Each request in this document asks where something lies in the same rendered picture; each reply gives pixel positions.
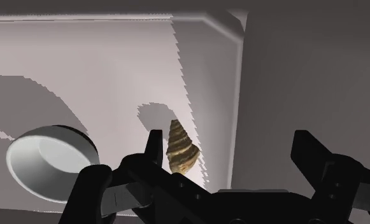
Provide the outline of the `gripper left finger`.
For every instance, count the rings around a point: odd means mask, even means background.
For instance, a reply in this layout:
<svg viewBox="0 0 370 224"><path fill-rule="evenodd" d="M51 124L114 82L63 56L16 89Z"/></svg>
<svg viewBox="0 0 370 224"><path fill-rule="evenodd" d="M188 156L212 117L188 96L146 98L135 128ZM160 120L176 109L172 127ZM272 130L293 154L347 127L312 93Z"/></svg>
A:
<svg viewBox="0 0 370 224"><path fill-rule="evenodd" d="M113 224L115 215L103 217L101 204L114 185L124 185L138 199L139 206L131 208L146 224L213 224L210 193L181 174L169 174L161 163L162 131L151 130L145 152L126 156L119 168L83 168L58 224Z"/></svg>

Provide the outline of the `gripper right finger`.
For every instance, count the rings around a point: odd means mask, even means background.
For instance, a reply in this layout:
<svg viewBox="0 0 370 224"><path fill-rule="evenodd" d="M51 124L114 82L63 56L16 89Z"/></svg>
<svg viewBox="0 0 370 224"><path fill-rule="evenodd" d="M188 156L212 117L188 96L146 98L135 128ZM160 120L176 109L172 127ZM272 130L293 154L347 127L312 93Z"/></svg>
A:
<svg viewBox="0 0 370 224"><path fill-rule="evenodd" d="M290 157L315 190L308 224L353 224L353 208L370 215L370 169L330 152L307 130L296 130Z"/></svg>

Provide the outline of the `brown striped spiral seashell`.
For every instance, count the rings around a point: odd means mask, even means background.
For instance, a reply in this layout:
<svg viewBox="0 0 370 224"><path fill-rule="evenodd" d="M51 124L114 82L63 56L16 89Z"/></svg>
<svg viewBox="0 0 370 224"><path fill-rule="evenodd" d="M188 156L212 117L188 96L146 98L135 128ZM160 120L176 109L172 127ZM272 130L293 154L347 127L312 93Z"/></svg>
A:
<svg viewBox="0 0 370 224"><path fill-rule="evenodd" d="M172 173L185 175L195 165L200 149L178 119L171 120L166 156Z"/></svg>

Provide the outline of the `white round bowl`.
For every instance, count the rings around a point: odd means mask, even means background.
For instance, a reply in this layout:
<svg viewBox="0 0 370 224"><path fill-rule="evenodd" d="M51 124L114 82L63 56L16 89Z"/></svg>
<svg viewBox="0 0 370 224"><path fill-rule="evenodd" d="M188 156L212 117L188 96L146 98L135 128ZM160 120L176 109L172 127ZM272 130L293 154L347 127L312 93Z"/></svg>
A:
<svg viewBox="0 0 370 224"><path fill-rule="evenodd" d="M60 204L68 201L80 171L99 163L92 140L66 125L27 131L10 143L6 152L7 168L21 187Z"/></svg>

